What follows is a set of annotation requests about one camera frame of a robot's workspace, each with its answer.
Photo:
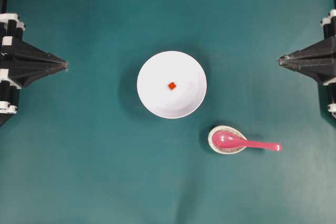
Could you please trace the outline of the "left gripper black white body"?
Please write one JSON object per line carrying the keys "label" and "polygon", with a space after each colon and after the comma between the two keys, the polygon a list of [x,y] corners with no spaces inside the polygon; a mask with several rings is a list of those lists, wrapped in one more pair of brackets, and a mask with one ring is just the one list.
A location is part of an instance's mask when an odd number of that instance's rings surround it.
{"label": "left gripper black white body", "polygon": [[14,79],[14,56],[4,51],[14,39],[22,40],[25,24],[14,13],[1,14],[1,114],[16,114],[22,85]]}

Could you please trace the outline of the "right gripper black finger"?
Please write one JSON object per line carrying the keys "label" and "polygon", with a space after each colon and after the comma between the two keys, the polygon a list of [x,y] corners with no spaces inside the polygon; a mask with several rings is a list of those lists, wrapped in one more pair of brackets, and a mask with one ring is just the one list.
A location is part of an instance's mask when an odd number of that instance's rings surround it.
{"label": "right gripper black finger", "polygon": [[331,58],[333,55],[335,55],[335,36],[328,37],[291,54],[281,56],[277,61],[281,65],[285,61]]}
{"label": "right gripper black finger", "polygon": [[291,66],[281,65],[281,67],[301,73],[315,80],[317,83],[325,83],[335,78],[335,65],[319,65],[319,66]]}

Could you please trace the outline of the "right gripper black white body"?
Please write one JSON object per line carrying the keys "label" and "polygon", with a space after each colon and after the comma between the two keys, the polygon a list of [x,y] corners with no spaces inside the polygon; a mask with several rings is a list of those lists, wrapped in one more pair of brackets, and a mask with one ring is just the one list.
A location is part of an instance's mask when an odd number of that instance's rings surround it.
{"label": "right gripper black white body", "polygon": [[323,66],[322,83],[327,86],[328,111],[335,118],[335,9],[329,11],[328,16],[321,21],[324,42],[328,55],[323,59],[327,65]]}

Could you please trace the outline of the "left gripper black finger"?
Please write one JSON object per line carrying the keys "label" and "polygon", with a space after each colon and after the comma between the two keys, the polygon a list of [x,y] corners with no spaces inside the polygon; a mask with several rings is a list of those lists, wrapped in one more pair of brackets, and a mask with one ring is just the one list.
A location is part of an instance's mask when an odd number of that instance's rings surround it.
{"label": "left gripper black finger", "polygon": [[10,53],[18,58],[67,65],[66,61],[51,53],[44,52],[18,38],[10,37],[10,39]]}
{"label": "left gripper black finger", "polygon": [[28,87],[32,82],[67,69],[67,65],[46,64],[32,67],[13,67],[9,70],[9,78],[21,87]]}

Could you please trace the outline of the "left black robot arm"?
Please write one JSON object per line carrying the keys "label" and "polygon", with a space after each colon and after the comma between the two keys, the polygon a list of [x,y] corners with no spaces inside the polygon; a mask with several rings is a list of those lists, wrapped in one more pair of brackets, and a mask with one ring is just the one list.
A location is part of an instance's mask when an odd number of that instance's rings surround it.
{"label": "left black robot arm", "polygon": [[25,28],[17,13],[7,12],[7,0],[1,0],[1,115],[17,113],[21,89],[68,67],[66,61],[24,42]]}

